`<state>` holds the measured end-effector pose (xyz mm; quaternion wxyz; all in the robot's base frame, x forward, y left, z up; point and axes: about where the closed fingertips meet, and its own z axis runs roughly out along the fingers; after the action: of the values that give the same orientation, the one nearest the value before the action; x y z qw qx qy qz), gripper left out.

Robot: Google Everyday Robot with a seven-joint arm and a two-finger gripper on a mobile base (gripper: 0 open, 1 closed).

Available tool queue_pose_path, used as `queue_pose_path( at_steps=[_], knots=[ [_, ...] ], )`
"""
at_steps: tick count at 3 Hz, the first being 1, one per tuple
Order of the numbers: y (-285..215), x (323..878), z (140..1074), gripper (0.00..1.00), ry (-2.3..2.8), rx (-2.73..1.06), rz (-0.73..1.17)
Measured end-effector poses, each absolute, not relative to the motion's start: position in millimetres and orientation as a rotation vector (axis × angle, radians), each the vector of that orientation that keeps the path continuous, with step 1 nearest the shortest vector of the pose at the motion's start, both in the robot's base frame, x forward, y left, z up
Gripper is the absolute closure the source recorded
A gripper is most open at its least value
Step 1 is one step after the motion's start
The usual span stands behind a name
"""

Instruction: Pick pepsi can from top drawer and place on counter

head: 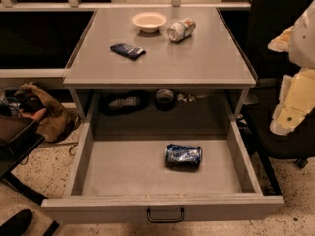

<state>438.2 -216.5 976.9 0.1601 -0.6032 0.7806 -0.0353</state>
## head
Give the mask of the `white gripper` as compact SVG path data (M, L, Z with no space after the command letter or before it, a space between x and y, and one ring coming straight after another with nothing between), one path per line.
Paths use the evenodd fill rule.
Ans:
M315 108L315 0L293 27L270 41L268 49L289 51L292 63L307 67L301 68L293 77L285 75L281 83L279 103L272 115L270 131L286 136Z

